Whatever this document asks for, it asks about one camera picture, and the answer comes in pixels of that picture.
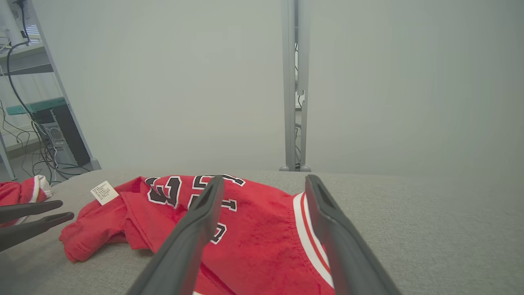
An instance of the white wall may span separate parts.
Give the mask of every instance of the white wall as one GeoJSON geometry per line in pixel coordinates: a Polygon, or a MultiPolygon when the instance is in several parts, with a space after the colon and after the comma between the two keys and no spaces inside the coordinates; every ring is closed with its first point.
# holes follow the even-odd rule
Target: white wall
{"type": "Polygon", "coordinates": [[[280,0],[33,3],[102,168],[285,164],[280,0]]]}
{"type": "MultiPolygon", "coordinates": [[[[36,73],[29,75],[15,75],[12,76],[13,84],[15,85],[16,91],[24,103],[32,103],[41,100],[61,97],[62,92],[58,86],[58,82],[54,73],[36,73]]],[[[3,76],[0,77],[0,100],[2,101],[4,108],[19,106],[20,102],[16,98],[9,81],[3,76]]],[[[31,124],[27,115],[7,115],[6,121],[12,125],[26,131],[32,131],[31,124]]],[[[11,127],[7,123],[4,124],[5,130],[2,129],[2,137],[6,147],[10,147],[16,144],[16,137],[9,134],[18,135],[21,131],[11,127]]],[[[36,139],[36,135],[30,132],[30,140],[36,139]]],[[[20,139],[27,140],[28,134],[20,135],[20,139]]]]}
{"type": "Polygon", "coordinates": [[[313,1],[313,171],[524,176],[524,2],[313,1]]]}

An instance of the red fabric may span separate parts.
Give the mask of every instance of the red fabric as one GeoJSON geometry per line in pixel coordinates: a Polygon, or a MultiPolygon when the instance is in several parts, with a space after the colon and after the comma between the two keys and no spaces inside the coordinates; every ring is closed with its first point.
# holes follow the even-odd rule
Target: red fabric
{"type": "MultiPolygon", "coordinates": [[[[30,178],[22,183],[17,182],[2,182],[0,183],[0,206],[27,204],[33,197],[33,190],[35,187],[35,179],[30,178]]],[[[38,190],[38,197],[36,202],[43,202],[47,198],[46,194],[40,188],[38,190]]],[[[17,222],[17,219],[0,224],[0,228],[12,226],[17,222]]]]}
{"type": "MultiPolygon", "coordinates": [[[[60,240],[67,257],[73,262],[85,261],[103,244],[123,241],[132,249],[157,252],[187,212],[191,198],[198,196],[210,179],[166,176],[152,182],[139,177],[116,187],[118,197],[104,206],[98,201],[87,204],[77,221],[63,229],[60,240]],[[179,193],[174,186],[177,180],[181,182],[179,193]]],[[[223,202],[219,224],[227,229],[216,244],[205,247],[195,291],[333,294],[298,237],[293,196],[236,179],[225,179],[226,205],[223,202]],[[232,202],[236,202],[234,210],[228,205],[232,202]]]]}

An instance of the computer tower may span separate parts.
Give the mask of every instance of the computer tower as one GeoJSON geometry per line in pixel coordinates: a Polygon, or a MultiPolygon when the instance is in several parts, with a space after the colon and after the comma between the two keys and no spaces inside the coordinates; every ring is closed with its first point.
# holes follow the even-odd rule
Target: computer tower
{"type": "Polygon", "coordinates": [[[36,111],[33,116],[45,128],[46,134],[40,132],[41,136],[53,157],[56,153],[59,166],[60,163],[83,166],[90,161],[67,104],[36,111]]]}

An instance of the gray fabric surface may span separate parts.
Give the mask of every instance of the gray fabric surface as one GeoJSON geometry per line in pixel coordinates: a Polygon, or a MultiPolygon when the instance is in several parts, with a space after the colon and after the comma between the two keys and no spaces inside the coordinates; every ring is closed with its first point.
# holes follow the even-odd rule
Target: gray fabric surface
{"type": "MultiPolygon", "coordinates": [[[[75,214],[94,200],[89,192],[142,176],[228,173],[301,192],[304,173],[261,171],[99,170],[53,187],[75,214]]],[[[422,178],[317,174],[405,295],[522,294],[522,189],[422,178]]],[[[28,221],[41,218],[31,216],[28,221]]],[[[106,245],[86,262],[68,261],[59,225],[0,253],[5,294],[124,294],[152,253],[106,245]]]]}

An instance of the cable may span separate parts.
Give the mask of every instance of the cable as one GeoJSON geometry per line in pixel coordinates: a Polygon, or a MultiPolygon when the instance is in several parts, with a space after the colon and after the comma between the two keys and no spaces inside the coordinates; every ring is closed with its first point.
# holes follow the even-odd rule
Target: cable
{"type": "Polygon", "coordinates": [[[51,168],[55,171],[55,179],[56,179],[56,174],[62,176],[63,178],[65,178],[66,180],[69,179],[68,177],[66,177],[65,175],[79,175],[79,174],[70,174],[70,173],[65,173],[63,171],[60,171],[58,169],[58,164],[57,164],[57,161],[56,161],[56,154],[57,154],[57,150],[56,148],[52,145],[51,143],[51,146],[53,147],[55,153],[54,153],[54,156],[53,154],[51,154],[50,150],[48,149],[48,145],[47,143],[45,142],[44,138],[40,136],[40,134],[36,131],[35,127],[37,129],[39,129],[39,131],[42,133],[42,134],[45,134],[46,135],[46,139],[48,141],[50,141],[50,136],[49,134],[47,133],[46,129],[41,125],[39,124],[38,122],[36,122],[35,118],[33,117],[32,113],[29,111],[29,109],[27,108],[27,106],[24,104],[24,102],[22,101],[22,99],[20,98],[20,95],[18,94],[18,92],[16,91],[16,88],[15,88],[15,85],[13,84],[13,79],[11,77],[11,71],[10,71],[10,66],[9,66],[9,60],[10,60],[10,57],[11,57],[11,54],[13,53],[13,50],[18,47],[18,46],[21,46],[21,45],[26,45],[26,46],[29,46],[30,44],[30,38],[29,38],[29,34],[27,34],[27,28],[26,28],[26,22],[25,22],[25,14],[24,14],[24,5],[21,3],[21,2],[17,2],[18,6],[20,6],[21,10],[22,10],[22,24],[24,26],[24,32],[26,33],[26,37],[27,37],[27,41],[26,42],[23,42],[23,43],[18,43],[14,46],[12,46],[8,53],[7,53],[7,59],[6,59],[6,64],[7,64],[7,77],[8,77],[8,80],[9,80],[9,84],[11,85],[11,88],[13,89],[13,92],[16,96],[16,98],[18,99],[18,101],[20,102],[20,104],[22,105],[22,107],[24,107],[24,109],[26,110],[27,112],[27,115],[29,116],[30,120],[31,120],[31,127],[33,129],[33,132],[36,133],[37,135],[37,138],[38,138],[38,141],[40,143],[43,143],[43,147],[44,147],[44,153],[42,153],[42,148],[40,147],[39,149],[39,152],[40,152],[40,156],[42,157],[43,161],[40,161],[40,162],[37,162],[36,164],[38,163],[41,163],[41,162],[45,162],[45,164],[47,165],[47,168],[49,170],[49,174],[50,174],[50,177],[52,177],[53,173],[51,171],[51,168]],[[51,157],[51,164],[49,163],[49,160],[47,159],[47,155],[49,155],[51,157]]]}
{"type": "MultiPolygon", "coordinates": [[[[54,149],[54,166],[55,168],[58,168],[57,164],[57,148],[53,146],[54,149]]],[[[57,169],[54,170],[54,180],[57,180],[57,169]]]]}
{"type": "Polygon", "coordinates": [[[24,32],[26,33],[27,42],[26,46],[29,46],[29,43],[31,43],[31,39],[29,39],[29,34],[27,33],[27,27],[26,27],[26,17],[24,15],[24,3],[22,0],[16,1],[16,4],[20,7],[20,10],[22,10],[22,25],[24,26],[24,32]]]}
{"type": "Polygon", "coordinates": [[[58,163],[60,165],[69,165],[69,166],[72,166],[71,168],[81,168],[81,169],[84,169],[86,170],[87,172],[91,172],[91,170],[85,168],[85,167],[82,167],[82,166],[77,166],[77,165],[73,165],[73,164],[66,164],[66,163],[58,163]]]}

